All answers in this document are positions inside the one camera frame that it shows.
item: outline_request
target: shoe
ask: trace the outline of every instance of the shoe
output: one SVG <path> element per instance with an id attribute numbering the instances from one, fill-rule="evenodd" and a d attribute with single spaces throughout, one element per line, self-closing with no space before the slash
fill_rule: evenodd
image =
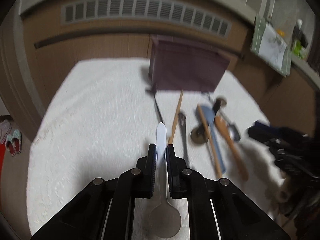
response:
<path id="1" fill-rule="evenodd" d="M 8 150 L 10 155 L 13 157 L 15 155 L 15 146 L 11 141 L 12 135 L 8 134 L 6 140 L 5 140 L 5 148 Z"/>
<path id="2" fill-rule="evenodd" d="M 4 144 L 7 135 L 11 132 L 12 124 L 8 120 L 0 123 L 0 144 Z"/>
<path id="3" fill-rule="evenodd" d="M 16 129 L 14 130 L 11 138 L 11 143 L 14 147 L 14 154 L 20 154 L 21 152 L 21 132 Z"/>

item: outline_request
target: blue spoon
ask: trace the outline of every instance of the blue spoon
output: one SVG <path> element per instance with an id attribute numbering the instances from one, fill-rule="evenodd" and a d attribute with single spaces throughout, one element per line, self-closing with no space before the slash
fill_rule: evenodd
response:
<path id="1" fill-rule="evenodd" d="M 210 130 L 211 130 L 211 137 L 212 137 L 212 141 L 214 144 L 214 148 L 217 152 L 217 157 L 218 157 L 218 161 L 220 163 L 220 168 L 221 168 L 221 172 L 225 173 L 226 172 L 226 167 L 224 166 L 223 160 L 222 160 L 222 156 L 221 156 L 221 152 L 220 152 L 220 148 L 219 148 L 219 144 L 216 138 L 216 135 L 214 133 L 214 118 L 215 118 L 215 114 L 212 111 L 211 108 L 207 107 L 207 106 L 201 106 L 202 112 L 204 113 L 204 117 L 207 120 L 209 126 L 210 126 Z"/>

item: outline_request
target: white fluffy blanket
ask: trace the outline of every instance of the white fluffy blanket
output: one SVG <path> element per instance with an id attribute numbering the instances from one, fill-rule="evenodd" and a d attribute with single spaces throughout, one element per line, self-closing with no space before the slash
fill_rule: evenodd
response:
<path id="1" fill-rule="evenodd" d="M 156 117 L 148 87 L 147 59 L 95 59 L 75 65 L 65 79 L 45 117 L 30 150 L 27 185 L 28 220 L 34 234 L 79 191 L 96 177 L 119 177 L 145 156 L 156 142 Z M 157 101 L 167 129 L 171 129 L 179 99 L 178 91 L 159 91 Z M 229 178 L 263 211 L 272 216 L 271 201 L 281 184 L 279 169 L 267 148 L 251 139 L 245 130 L 257 119 L 268 122 L 256 102 L 228 71 L 223 75 L 215 98 L 222 95 L 228 104 L 224 112 L 235 121 L 242 139 L 238 149 L 249 171 L 249 180 L 239 178 L 232 154 L 217 135 Z M 198 124 L 197 103 L 208 100 L 196 92 L 184 92 L 181 110 L 186 114 L 187 133 Z M 216 179 L 210 148 L 196 146 L 188 136 L 190 165 L 205 178 Z M 175 153 L 183 157 L 180 129 L 174 138 Z M 148 216 L 153 199 L 137 199 L 133 239 L 158 239 L 150 235 Z M 189 238 L 186 199 L 169 201 L 179 210 L 182 224 L 172 239 Z"/>

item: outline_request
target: dark horizontal groove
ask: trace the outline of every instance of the dark horizontal groove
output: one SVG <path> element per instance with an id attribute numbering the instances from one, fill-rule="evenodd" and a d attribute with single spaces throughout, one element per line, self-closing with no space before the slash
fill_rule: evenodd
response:
<path id="1" fill-rule="evenodd" d="M 178 38 L 185 38 L 185 39 L 192 39 L 195 41 L 200 41 L 204 43 L 208 43 L 207 41 L 195 38 L 192 35 L 183 35 L 181 33 L 176 33 L 174 31 L 164 31 L 161 29 L 156 28 L 137 28 L 137 27 L 108 27 L 108 28 L 96 28 L 96 29 L 90 29 L 90 30 L 81 30 L 81 31 L 74 31 L 66 34 L 57 35 L 51 38 L 47 38 L 42 41 L 38 41 L 34 43 L 34 46 L 36 49 L 40 49 L 42 47 L 58 43 L 60 41 L 66 41 L 70 39 L 85 37 L 85 36 L 92 36 L 92 35 L 100 35 L 100 34 L 115 34 L 115 33 L 138 33 L 138 34 L 159 34 L 159 35 L 168 35 L 168 36 L 174 36 Z M 224 50 L 226 52 L 229 52 L 233 55 L 236 55 L 239 58 L 243 58 L 243 54 L 241 52 L 235 51 L 233 49 L 226 48 L 224 46 L 221 46 L 216 43 L 210 43 L 212 46 Z"/>

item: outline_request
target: green towel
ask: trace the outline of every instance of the green towel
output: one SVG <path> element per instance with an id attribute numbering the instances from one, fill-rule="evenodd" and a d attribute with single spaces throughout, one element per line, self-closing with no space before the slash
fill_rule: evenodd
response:
<path id="1" fill-rule="evenodd" d="M 282 37 L 258 14 L 250 50 L 284 77 L 290 74 L 291 51 Z"/>

